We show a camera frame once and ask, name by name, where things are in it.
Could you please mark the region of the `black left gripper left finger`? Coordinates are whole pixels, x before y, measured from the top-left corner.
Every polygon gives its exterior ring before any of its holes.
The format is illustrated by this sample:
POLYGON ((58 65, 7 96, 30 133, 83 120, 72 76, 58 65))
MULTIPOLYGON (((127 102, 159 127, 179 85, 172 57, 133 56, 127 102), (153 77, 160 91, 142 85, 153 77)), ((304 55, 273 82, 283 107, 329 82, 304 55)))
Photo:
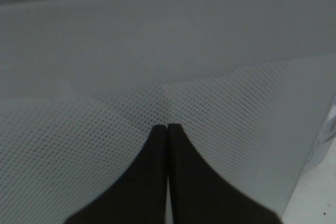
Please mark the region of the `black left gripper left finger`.
POLYGON ((104 193, 66 223, 164 223, 167 197, 167 134, 152 127, 129 168, 104 193))

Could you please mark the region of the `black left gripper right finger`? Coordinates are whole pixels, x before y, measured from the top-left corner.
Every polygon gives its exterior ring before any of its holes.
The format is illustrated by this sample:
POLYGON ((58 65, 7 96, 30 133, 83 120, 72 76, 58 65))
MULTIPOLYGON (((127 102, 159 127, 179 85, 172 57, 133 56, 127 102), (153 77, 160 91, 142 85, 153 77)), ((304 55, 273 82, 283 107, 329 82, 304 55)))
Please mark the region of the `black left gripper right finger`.
POLYGON ((167 135, 174 223, 281 223, 275 212, 222 179, 181 125, 169 124, 167 135))

